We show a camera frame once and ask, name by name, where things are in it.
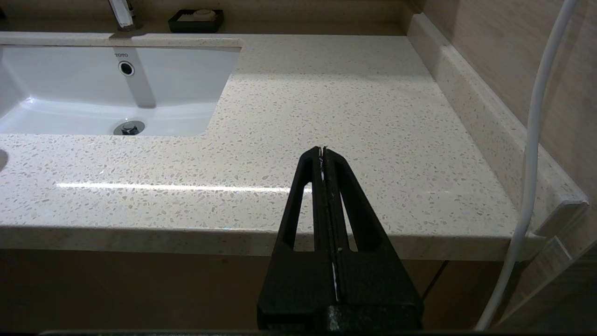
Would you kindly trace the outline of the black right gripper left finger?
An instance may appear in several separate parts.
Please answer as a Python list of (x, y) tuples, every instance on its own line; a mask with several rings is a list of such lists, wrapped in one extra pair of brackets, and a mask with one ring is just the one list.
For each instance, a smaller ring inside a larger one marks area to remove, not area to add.
[[(261, 330), (312, 330), (318, 315), (336, 302), (332, 243), (322, 181), (322, 149), (301, 155), (257, 302)], [(312, 185), (313, 251), (296, 251), (305, 186)]]

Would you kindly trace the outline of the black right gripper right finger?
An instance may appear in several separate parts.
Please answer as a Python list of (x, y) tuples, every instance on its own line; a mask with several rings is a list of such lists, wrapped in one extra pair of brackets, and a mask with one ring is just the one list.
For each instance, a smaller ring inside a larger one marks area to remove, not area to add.
[(347, 161), (324, 149), (335, 303), (327, 330), (420, 330), (423, 304)]

